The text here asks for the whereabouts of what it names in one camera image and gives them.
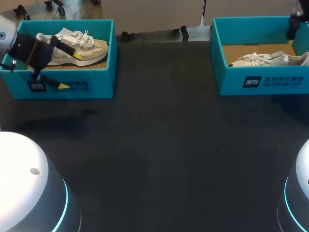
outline white sneaker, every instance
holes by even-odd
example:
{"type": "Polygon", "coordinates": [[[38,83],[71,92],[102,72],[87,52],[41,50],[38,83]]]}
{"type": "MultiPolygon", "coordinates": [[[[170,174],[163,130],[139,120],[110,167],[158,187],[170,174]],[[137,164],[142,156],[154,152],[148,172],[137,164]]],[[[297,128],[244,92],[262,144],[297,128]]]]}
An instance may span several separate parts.
{"type": "Polygon", "coordinates": [[[261,66],[261,65],[269,65],[268,62],[273,59],[270,54],[247,54],[243,57],[240,57],[235,62],[231,63],[230,67],[236,66],[261,66]]]}
{"type": "MultiPolygon", "coordinates": [[[[57,66],[64,64],[73,64],[76,66],[89,66],[105,59],[108,53],[108,44],[104,40],[95,40],[88,35],[88,31],[81,33],[80,31],[70,31],[63,28],[61,32],[55,35],[61,42],[73,47],[82,60],[77,60],[58,48],[54,49],[53,57],[48,66],[57,66]]],[[[38,33],[37,40],[50,43],[52,35],[44,35],[38,33]]]]}
{"type": "Polygon", "coordinates": [[[236,66],[284,66],[284,65],[309,65],[309,52],[302,56],[289,56],[284,52],[273,54],[248,54],[240,57],[237,61],[230,64],[236,66]]]}

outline logo on box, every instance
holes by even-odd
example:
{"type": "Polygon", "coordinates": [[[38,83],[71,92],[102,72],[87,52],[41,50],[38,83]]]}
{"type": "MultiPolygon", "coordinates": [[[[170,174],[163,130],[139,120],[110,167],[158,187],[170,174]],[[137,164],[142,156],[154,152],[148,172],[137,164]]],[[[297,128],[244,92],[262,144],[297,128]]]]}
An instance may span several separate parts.
{"type": "Polygon", "coordinates": [[[243,88],[256,88],[261,82],[261,76],[247,76],[243,88]]]}
{"type": "Polygon", "coordinates": [[[263,87],[298,87],[303,83],[303,76],[266,77],[263,87]]]}

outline black logo label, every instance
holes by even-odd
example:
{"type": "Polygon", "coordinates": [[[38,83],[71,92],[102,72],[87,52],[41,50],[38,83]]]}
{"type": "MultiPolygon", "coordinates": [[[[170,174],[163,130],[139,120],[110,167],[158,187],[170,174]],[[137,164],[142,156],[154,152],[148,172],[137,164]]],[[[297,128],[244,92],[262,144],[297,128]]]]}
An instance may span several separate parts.
{"type": "Polygon", "coordinates": [[[32,92],[46,92],[46,86],[43,83],[28,81],[28,86],[32,92]]]}
{"type": "Polygon", "coordinates": [[[261,76],[247,76],[243,88],[256,88],[261,82],[261,76]]]}

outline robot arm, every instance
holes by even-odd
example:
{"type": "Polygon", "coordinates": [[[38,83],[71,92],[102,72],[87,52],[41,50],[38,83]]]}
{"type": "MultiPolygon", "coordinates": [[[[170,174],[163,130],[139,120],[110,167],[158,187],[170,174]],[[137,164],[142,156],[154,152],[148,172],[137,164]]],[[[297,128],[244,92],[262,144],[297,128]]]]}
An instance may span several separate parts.
{"type": "MultiPolygon", "coordinates": [[[[40,74],[40,71],[51,61],[55,47],[76,59],[81,59],[74,48],[62,43],[56,36],[52,36],[50,43],[45,43],[27,34],[20,34],[16,32],[14,22],[0,15],[0,57],[9,54],[14,59],[30,65],[33,69],[31,77],[35,81],[45,82],[56,89],[69,88],[63,83],[40,74]]],[[[7,64],[0,64],[0,66],[13,71],[15,64],[14,60],[11,66],[7,64]]]]}
{"type": "Polygon", "coordinates": [[[286,32],[286,38],[290,45],[292,45],[295,39],[296,32],[300,26],[300,23],[309,21],[309,0],[299,0],[299,3],[303,9],[303,12],[293,12],[291,14],[289,19],[289,28],[286,32]]]}

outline sneaker sole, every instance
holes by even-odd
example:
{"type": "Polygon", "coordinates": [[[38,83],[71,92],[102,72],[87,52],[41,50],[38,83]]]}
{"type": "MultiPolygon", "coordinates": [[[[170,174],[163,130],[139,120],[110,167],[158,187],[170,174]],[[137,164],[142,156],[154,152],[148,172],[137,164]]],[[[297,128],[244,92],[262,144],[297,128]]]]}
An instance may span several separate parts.
{"type": "Polygon", "coordinates": [[[87,66],[92,66],[92,65],[102,63],[105,61],[107,61],[107,53],[98,58],[92,59],[92,60],[80,61],[74,58],[54,59],[48,63],[48,66],[74,65],[77,67],[87,67],[87,66]]]}

